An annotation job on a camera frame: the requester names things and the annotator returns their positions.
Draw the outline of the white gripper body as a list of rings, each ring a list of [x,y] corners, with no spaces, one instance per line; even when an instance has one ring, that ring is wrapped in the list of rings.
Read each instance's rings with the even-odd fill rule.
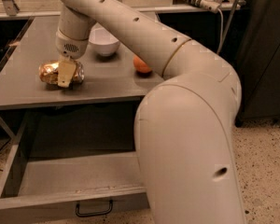
[[[64,35],[60,30],[56,32],[56,49],[64,57],[79,59],[85,54],[88,40],[75,40]]]

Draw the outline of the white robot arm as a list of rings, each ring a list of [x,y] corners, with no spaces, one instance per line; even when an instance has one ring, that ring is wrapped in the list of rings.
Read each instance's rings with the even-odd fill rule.
[[[241,103],[230,64],[117,0],[61,0],[100,23],[164,81],[142,100],[134,142],[155,224],[247,224],[232,150]]]

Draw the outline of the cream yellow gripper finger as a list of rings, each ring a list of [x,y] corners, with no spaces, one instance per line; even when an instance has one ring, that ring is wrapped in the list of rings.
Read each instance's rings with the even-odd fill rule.
[[[76,69],[77,65],[73,60],[60,60],[58,67],[58,86],[68,88]]]

